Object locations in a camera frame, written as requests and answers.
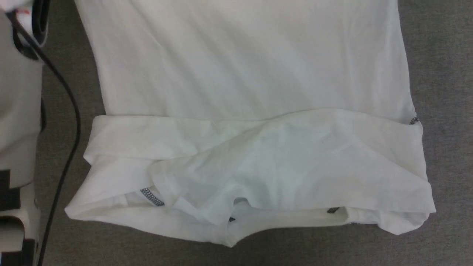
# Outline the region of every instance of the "white fabric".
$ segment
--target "white fabric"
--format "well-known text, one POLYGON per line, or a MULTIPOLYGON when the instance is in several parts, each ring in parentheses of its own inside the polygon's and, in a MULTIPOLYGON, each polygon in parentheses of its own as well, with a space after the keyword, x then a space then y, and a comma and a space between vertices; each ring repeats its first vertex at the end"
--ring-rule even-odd
POLYGON ((76 2, 107 116, 69 217, 232 246, 435 212, 395 0, 76 2))

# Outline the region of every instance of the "black cable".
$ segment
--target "black cable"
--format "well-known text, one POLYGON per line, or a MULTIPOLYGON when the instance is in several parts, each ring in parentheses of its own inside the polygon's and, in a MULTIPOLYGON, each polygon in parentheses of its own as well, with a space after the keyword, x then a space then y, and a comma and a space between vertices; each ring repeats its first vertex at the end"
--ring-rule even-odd
POLYGON ((67 171, 69 170, 70 162, 72 161, 72 158, 74 157, 74 154, 76 153, 77 147, 79 145, 79 140, 80 140, 80 112, 79 112, 79 107, 77 106, 77 102, 74 98, 74 95, 72 93, 72 90, 70 89, 69 85, 67 84, 66 80, 64 77, 59 73, 59 71, 56 69, 56 67, 51 63, 51 61, 48 59, 48 57, 41 51, 41 48, 38 46, 35 40, 33 40, 28 32, 21 26, 21 24, 18 22, 17 17, 16 17, 16 11, 9 12, 6 14, 8 19, 10 20, 11 24, 13 27, 23 36, 23 38, 28 42, 28 44, 31 46, 31 48, 38 54, 38 56, 43 60, 44 64, 54 73, 54 75, 57 77, 59 82, 64 86, 64 89, 67 92, 67 95, 69 96, 70 102, 72 103, 72 107, 74 108, 74 113, 76 115, 76 139, 74 141, 74 146, 72 146, 72 150, 70 151, 69 157, 67 158, 66 165, 64 166, 64 169, 62 170, 61 178, 59 179, 59 183, 56 189, 56 195, 54 195, 54 200, 53 204, 51 206, 51 211, 49 212, 49 217, 48 217, 48 222, 46 224, 46 230, 44 231, 44 237, 43 237, 43 242, 41 244, 41 251, 39 253, 39 259, 38 259, 38 266, 43 265, 43 258, 44 258, 44 252, 46 251, 46 243, 48 241, 48 236, 49 236, 49 231, 51 230, 51 224, 53 222, 53 217, 54 217, 54 211, 56 210, 56 206, 59 200, 59 195, 61 193, 62 185, 64 184, 64 179, 66 177, 67 171))

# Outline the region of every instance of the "gray carpet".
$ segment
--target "gray carpet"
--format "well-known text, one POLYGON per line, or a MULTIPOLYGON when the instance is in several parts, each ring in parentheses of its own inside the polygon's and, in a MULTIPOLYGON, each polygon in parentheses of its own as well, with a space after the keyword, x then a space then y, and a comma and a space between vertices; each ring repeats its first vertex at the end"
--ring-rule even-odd
MULTIPOLYGON (((92 119, 104 109, 74 2, 52 1, 46 52, 75 90, 84 136, 62 191, 44 264, 473 265, 473 0, 399 0, 399 7, 437 213, 401 236, 367 225, 278 229, 226 248, 66 216, 64 207, 89 169, 81 154, 92 119)), ((44 226, 75 122, 63 88, 48 70, 43 90, 49 124, 38 144, 36 190, 44 226)))

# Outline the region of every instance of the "fabric fold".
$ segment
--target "fabric fold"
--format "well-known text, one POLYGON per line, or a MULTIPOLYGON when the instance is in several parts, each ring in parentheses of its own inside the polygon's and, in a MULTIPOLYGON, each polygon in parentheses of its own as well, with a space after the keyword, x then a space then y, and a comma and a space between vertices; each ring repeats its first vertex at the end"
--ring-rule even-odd
MULTIPOLYGON (((241 201, 252 212, 271 213, 263 220, 343 207, 357 215, 334 225, 377 223, 394 234, 417 228, 435 212, 420 122, 342 109, 264 121, 100 116, 84 157, 92 170, 66 208, 71 218, 93 219, 100 204, 127 206, 118 198, 149 186, 165 203, 162 213, 185 213, 215 228, 234 217, 241 201)), ((246 224, 244 218, 230 224, 246 224)), ((290 221, 284 226, 300 223, 290 221)))

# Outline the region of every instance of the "folded shirt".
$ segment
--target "folded shirt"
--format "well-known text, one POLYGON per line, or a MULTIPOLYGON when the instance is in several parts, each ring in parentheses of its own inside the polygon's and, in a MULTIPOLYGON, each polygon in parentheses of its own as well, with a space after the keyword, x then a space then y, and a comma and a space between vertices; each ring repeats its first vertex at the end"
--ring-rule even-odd
POLYGON ((76 1, 106 116, 66 213, 233 246, 435 212, 397 1, 76 1))

